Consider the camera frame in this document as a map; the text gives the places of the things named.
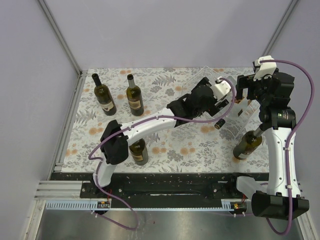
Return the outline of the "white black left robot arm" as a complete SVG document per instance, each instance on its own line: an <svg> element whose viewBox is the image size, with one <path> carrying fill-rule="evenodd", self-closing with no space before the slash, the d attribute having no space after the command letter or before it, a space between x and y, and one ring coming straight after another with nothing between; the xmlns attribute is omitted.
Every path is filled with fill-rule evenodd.
<svg viewBox="0 0 320 240"><path fill-rule="evenodd" d="M129 156L129 147L140 139L162 130L173 129L186 123L199 123L197 118L203 113L214 117L225 106L233 107L234 101L228 101L227 95L236 96L232 83L219 77L214 84L207 77L201 79L189 92L169 103L162 110L140 120L118 123L112 120L108 123L95 148L101 156L89 154L89 160L98 160L98 166L93 173L94 183L91 192L98 198L107 195L109 184L116 166Z"/></svg>

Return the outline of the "floral patterned table mat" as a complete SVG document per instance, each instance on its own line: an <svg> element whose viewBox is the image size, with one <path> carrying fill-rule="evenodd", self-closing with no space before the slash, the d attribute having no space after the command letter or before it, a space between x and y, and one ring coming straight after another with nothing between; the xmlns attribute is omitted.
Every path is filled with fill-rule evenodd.
<svg viewBox="0 0 320 240"><path fill-rule="evenodd" d="M200 72L199 67L186 68L91 68L87 71L81 97L65 148L63 173L92 173L97 162L88 158L98 145L111 120L120 123L135 121L131 114L126 89L127 75L134 76L142 91L144 117L160 111L181 97L187 81ZM116 105L116 113L106 115L94 94L92 74L106 84ZM233 156L233 148L243 134L258 127L258 105L243 100L244 108L236 121L228 119L220 129L213 123L187 123L162 130L145 138L148 162L137 165L132 157L116 167L126 173L266 173L269 171L268 146L263 142L245 160Z"/></svg>

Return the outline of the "green bottle black neck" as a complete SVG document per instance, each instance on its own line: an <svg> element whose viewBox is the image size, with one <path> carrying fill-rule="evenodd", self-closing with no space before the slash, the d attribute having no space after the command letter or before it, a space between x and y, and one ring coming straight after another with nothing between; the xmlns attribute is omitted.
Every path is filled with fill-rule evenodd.
<svg viewBox="0 0 320 240"><path fill-rule="evenodd" d="M109 88L105 84L102 84L100 77L97 73L93 73L91 77L95 83L94 94L103 112L107 116L114 115L117 111L117 107L110 93Z"/></svg>

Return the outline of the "aluminium corner frame post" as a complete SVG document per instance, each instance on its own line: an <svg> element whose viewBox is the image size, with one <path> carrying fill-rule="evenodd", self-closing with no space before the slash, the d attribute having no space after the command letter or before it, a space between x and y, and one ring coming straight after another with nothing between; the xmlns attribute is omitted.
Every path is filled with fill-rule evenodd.
<svg viewBox="0 0 320 240"><path fill-rule="evenodd" d="M47 2L45 0L36 0L36 2L39 4L39 7L41 8L42 12L44 13L55 37L57 38L63 52L65 53L66 57L68 58L73 70L76 72L78 76L82 75L82 69L80 65L78 64L76 58L74 57L71 49L68 46L68 43L66 42L59 26L57 25L57 22L54 18L54 15L52 14L52 11L50 10Z"/></svg>

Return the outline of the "clear acrylic wine rack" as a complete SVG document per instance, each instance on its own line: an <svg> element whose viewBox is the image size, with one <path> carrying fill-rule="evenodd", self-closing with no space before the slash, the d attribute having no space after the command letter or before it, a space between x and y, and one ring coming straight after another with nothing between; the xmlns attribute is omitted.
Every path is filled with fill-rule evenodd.
<svg viewBox="0 0 320 240"><path fill-rule="evenodd" d="M191 90L204 78L208 78L211 85L215 84L218 77L228 77L232 76L236 82L237 77L240 75L251 75L253 73L250 67L226 67L226 68L210 68L208 66L203 67L197 73L187 78L187 81L182 85L182 95L189 94ZM243 98L247 99L247 90L243 91ZM255 130L260 125L259 114L259 104L257 101L251 101L255 106L255 112L250 117L249 122L244 127L236 126L235 124L224 124L222 128L213 131L218 134L221 138L226 140L238 140L247 131Z"/></svg>

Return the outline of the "green bottle silver neck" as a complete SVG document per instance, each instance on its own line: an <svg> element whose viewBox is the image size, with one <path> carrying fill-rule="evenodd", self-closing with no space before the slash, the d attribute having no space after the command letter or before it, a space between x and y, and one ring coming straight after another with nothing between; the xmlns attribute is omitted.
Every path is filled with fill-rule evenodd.
<svg viewBox="0 0 320 240"><path fill-rule="evenodd" d="M127 75L128 88L126 89L126 96L130 111L134 116L141 116L144 113L144 105L141 89L135 84L134 76Z"/></svg>

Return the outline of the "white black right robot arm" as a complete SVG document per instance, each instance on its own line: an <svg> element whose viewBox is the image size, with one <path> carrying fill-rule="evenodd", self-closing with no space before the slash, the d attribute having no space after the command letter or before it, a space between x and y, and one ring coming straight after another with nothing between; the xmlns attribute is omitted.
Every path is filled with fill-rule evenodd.
<svg viewBox="0 0 320 240"><path fill-rule="evenodd" d="M295 173L293 130L297 125L295 112L288 106L295 78L275 71L261 79L251 75L237 77L236 99L247 89L247 99L259 104L261 124L248 131L233 150L237 159L244 159L257 149L258 138L265 135L268 146L269 178L263 187L250 176L238 176L228 184L228 194L233 198L245 195L251 200L256 217L289 220L307 212L309 201L301 197Z"/></svg>

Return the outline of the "right aluminium frame post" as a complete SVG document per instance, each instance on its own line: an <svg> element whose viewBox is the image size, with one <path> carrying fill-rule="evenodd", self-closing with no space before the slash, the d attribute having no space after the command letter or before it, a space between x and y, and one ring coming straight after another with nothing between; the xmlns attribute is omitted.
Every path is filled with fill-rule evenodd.
<svg viewBox="0 0 320 240"><path fill-rule="evenodd" d="M291 0L289 2L286 10L284 11L279 23L277 24L277 26L273 32L270 40L268 41L266 47L264 48L264 51L262 52L263 56L268 56L272 53L272 50L274 49L277 41L279 40L282 31L286 27L288 21L291 18L291 15L295 11L295 9L297 8L299 3L300 3L300 0Z"/></svg>

